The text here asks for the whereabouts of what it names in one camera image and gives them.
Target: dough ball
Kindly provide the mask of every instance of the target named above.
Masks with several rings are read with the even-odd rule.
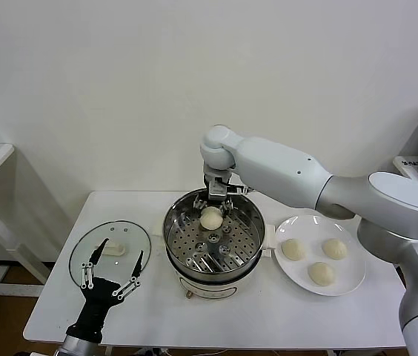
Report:
[[[315,284],[323,287],[333,284],[336,280],[333,268],[324,262],[316,262],[309,266],[308,274]]]
[[[342,260],[348,255],[348,247],[340,239],[329,239],[322,244],[326,256],[333,260]]]
[[[220,228],[222,221],[224,221],[222,212],[214,206],[209,206],[201,211],[199,222],[202,227],[207,230],[216,230],[217,228]]]
[[[306,257],[305,247],[298,239],[289,239],[282,243],[283,254],[292,261],[299,261]]]

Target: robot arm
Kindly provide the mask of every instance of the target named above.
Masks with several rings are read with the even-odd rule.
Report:
[[[294,208],[312,208],[335,219],[361,216],[358,238],[378,258],[398,263],[407,281],[399,310],[410,355],[418,355],[418,183],[377,172],[335,177],[312,156],[225,126],[201,143],[210,199],[224,200],[231,172],[244,184]]]

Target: glass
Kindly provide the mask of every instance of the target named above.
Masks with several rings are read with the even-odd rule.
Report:
[[[82,282],[82,263],[89,261],[92,252],[105,238],[123,246],[125,252],[121,256],[111,256],[104,252],[94,268],[96,277],[124,284],[132,277],[140,251],[143,251],[142,270],[145,269],[151,251],[150,238],[146,231],[129,221],[106,222],[87,232],[70,256],[70,276],[77,286]]]

